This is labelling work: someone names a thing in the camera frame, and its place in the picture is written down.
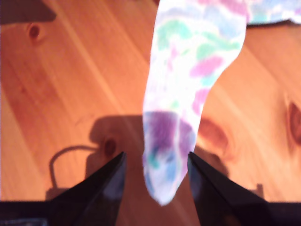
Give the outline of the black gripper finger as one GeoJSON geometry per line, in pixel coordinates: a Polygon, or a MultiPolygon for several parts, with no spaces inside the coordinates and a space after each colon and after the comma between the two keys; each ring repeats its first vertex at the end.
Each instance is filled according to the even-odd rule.
{"type": "Polygon", "coordinates": [[[123,197],[127,155],[121,152],[82,182],[53,198],[51,226],[113,226],[123,197]]]}
{"type": "Polygon", "coordinates": [[[194,153],[188,156],[190,189],[202,226],[269,226],[267,202],[228,179],[194,153]]]}

